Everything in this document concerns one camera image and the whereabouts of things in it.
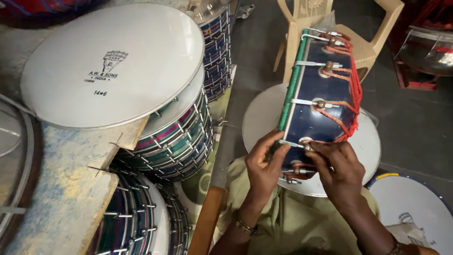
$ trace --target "hand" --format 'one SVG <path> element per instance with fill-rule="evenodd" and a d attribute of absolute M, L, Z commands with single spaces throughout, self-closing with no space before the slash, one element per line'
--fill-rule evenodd
<path fill-rule="evenodd" d="M 277 129 L 262 137 L 246 156 L 247 173 L 250 180 L 249 194 L 253 202 L 266 205 L 274 187 L 277 185 L 284 157 L 291 148 L 289 145 L 281 145 L 273 154 L 272 160 L 267 162 L 266 154 L 275 141 L 283 137 L 284 132 Z"/>
<path fill-rule="evenodd" d="M 330 201 L 342 215 L 356 212 L 364 202 L 360 192 L 365 168 L 352 146 L 348 142 L 311 142 L 310 145 L 316 152 L 305 154 L 316 165 Z"/>

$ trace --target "green rope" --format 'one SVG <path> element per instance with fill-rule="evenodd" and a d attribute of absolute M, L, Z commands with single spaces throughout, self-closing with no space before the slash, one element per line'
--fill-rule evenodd
<path fill-rule="evenodd" d="M 307 29 L 302 30 L 302 34 L 306 34 Z M 301 61 L 304 56 L 305 51 L 305 43 L 307 39 L 301 40 L 299 43 L 299 48 L 297 49 L 297 55 L 295 61 Z M 300 72 L 300 65 L 293 66 L 293 72 L 291 74 L 291 80 L 289 81 L 288 91 L 286 92 L 285 101 L 282 108 L 282 114 L 280 115 L 280 122 L 279 122 L 279 130 L 284 130 L 286 126 L 286 121 L 288 119 L 289 109 L 291 107 L 291 99 L 294 96 L 294 89 L 296 88 L 297 77 L 299 76 Z"/>

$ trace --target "beige plastic chair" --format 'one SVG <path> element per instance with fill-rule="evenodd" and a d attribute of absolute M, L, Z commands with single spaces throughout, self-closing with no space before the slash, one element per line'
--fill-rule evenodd
<path fill-rule="evenodd" d="M 379 30 L 371 42 L 367 42 L 350 28 L 344 25 L 337 25 L 337 31 L 349 36 L 353 45 L 352 55 L 356 62 L 357 72 L 362 81 L 370 72 L 376 57 L 380 53 L 396 19 L 404 7 L 400 0 L 374 0 L 385 11 L 386 16 L 382 21 Z M 299 46 L 302 28 L 310 27 L 320 21 L 332 10 L 333 0 L 294 0 L 294 15 L 288 9 L 285 0 L 277 0 L 283 15 L 289 23 L 288 33 L 280 44 L 277 58 L 275 59 L 274 72 L 277 71 L 284 49 L 286 48 L 285 70 L 283 82 L 289 82 L 292 67 Z"/>

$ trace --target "finger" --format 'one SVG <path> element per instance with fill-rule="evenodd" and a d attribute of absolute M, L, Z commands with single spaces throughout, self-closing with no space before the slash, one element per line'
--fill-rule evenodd
<path fill-rule="evenodd" d="M 278 132 L 279 132 L 278 129 L 273 129 L 272 131 L 270 131 L 269 133 L 267 133 L 263 137 L 261 137 L 258 141 L 256 141 L 256 144 L 250 151 L 250 154 L 254 154 L 256 152 L 256 150 L 258 149 L 258 147 L 263 143 L 263 141 L 267 140 L 269 137 L 275 135 Z"/>
<path fill-rule="evenodd" d="M 269 163 L 269 168 L 271 171 L 278 170 L 280 171 L 282 169 L 283 165 L 283 160 L 286 154 L 288 153 L 289 149 L 291 146 L 288 144 L 283 144 L 280 146 L 275 152 L 274 155 L 272 156 L 272 160 Z"/>
<path fill-rule="evenodd" d="M 329 166 L 326 160 L 316 152 L 306 152 L 305 155 L 313 160 L 321 179 L 326 181 L 328 184 L 332 183 L 332 175 L 330 174 Z"/>
<path fill-rule="evenodd" d="M 351 144 L 348 142 L 335 142 L 331 145 L 334 148 L 337 148 L 341 154 L 348 160 L 350 163 L 357 163 L 359 160 L 357 159 L 356 152 L 352 148 Z"/>
<path fill-rule="evenodd" d="M 282 138 L 284 135 L 283 131 L 273 133 L 271 136 L 267 137 L 261 142 L 261 144 L 256 148 L 255 155 L 265 157 L 266 152 L 269 151 L 270 147 L 274 144 L 275 141 Z"/>
<path fill-rule="evenodd" d="M 345 166 L 347 166 L 349 162 L 337 148 L 318 142 L 311 142 L 310 146 L 316 152 L 326 157 L 329 160 L 330 165 L 333 166 L 338 173 L 342 173 L 342 171 L 347 168 Z"/>

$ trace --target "chair backrest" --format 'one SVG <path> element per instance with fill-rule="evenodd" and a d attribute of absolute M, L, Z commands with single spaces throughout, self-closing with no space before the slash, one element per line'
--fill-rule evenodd
<path fill-rule="evenodd" d="M 300 28 L 310 27 L 332 11 L 333 0 L 294 0 L 293 17 Z"/>

